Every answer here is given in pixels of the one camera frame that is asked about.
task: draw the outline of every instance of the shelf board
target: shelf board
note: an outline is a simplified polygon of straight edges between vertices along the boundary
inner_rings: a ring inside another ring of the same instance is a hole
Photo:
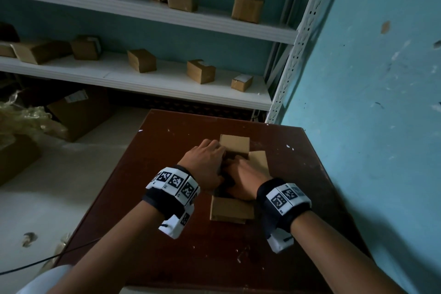
[[[186,27],[218,31],[253,39],[293,44],[297,31],[287,26],[252,24],[231,18],[230,13],[199,7],[195,13],[168,8],[152,0],[37,0],[94,11],[125,15]]]
[[[201,85],[187,76],[186,63],[157,60],[157,71],[139,73],[129,66],[126,54],[105,52],[99,61],[77,61],[68,56],[43,65],[0,57],[0,71],[233,107],[258,110],[271,107],[271,98],[261,76],[254,76],[251,87],[240,92],[230,87],[231,80],[239,72],[216,70],[216,80]]]

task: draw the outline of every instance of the teal wall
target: teal wall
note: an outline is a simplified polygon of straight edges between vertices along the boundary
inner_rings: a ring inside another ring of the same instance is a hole
[[[282,116],[410,293],[441,293],[440,20],[441,0],[334,0]]]
[[[201,6],[231,11],[234,0],[200,0]],[[284,0],[266,0],[262,21],[278,23]],[[203,58],[219,68],[263,74],[271,42],[201,29],[58,6],[30,0],[0,0],[0,20],[22,37],[70,40],[97,34],[104,49],[124,52],[144,47],[158,58],[184,62]]]

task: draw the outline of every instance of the black cable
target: black cable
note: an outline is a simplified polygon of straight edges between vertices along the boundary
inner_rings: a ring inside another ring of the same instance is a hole
[[[83,244],[83,245],[81,245],[81,246],[77,246],[76,248],[73,248],[73,249],[70,249],[70,250],[63,251],[62,253],[59,253],[59,254],[54,255],[54,256],[52,256],[52,257],[45,258],[45,259],[42,259],[42,260],[36,261],[35,263],[32,263],[32,264],[29,264],[29,265],[26,265],[26,266],[19,267],[18,269],[13,269],[13,270],[8,270],[8,271],[0,272],[0,275],[5,275],[5,274],[9,274],[9,273],[17,272],[17,271],[19,271],[19,270],[27,269],[28,267],[31,267],[31,266],[34,266],[34,265],[37,265],[37,264],[40,264],[40,263],[44,263],[45,261],[47,261],[47,260],[51,260],[52,258],[57,258],[57,257],[59,257],[59,256],[63,256],[63,254],[65,254],[65,253],[68,253],[68,252],[71,252],[71,251],[74,251],[74,250],[77,250],[77,249],[83,248],[83,247],[85,247],[85,246],[87,246],[87,245],[89,245],[89,244],[95,243],[95,242],[99,241],[100,239],[101,239],[101,237],[100,237],[100,238],[97,238],[97,239],[94,239],[93,241],[90,241],[90,242],[88,242],[88,243],[86,243],[86,244]]]

